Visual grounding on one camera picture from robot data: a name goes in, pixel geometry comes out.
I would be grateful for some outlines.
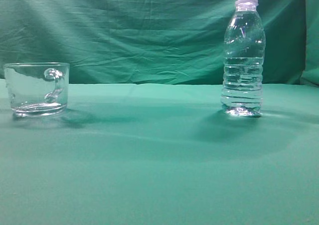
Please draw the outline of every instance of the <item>green cloth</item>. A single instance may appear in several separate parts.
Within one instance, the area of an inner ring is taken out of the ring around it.
[[[306,0],[307,55],[302,82],[319,85],[319,0]]]
[[[0,80],[2,225],[318,225],[319,89],[70,85],[59,116],[14,120]]]
[[[234,4],[0,0],[0,64],[69,62],[71,83],[221,84],[223,37]],[[264,83],[299,83],[305,4],[259,0],[267,41]]]

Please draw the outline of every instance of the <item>plastic water bottle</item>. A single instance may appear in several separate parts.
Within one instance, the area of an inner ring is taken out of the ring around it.
[[[258,117],[266,39],[257,0],[237,0],[224,39],[223,109],[234,116]]]

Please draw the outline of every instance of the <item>clear glass cup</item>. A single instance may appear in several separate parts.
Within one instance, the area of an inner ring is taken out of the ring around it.
[[[15,63],[3,69],[14,115],[44,116],[66,109],[68,63]]]

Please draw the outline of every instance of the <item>green tablecloth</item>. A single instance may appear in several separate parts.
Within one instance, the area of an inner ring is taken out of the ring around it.
[[[319,89],[70,85],[64,114],[14,119],[0,81],[1,225],[318,225]]]

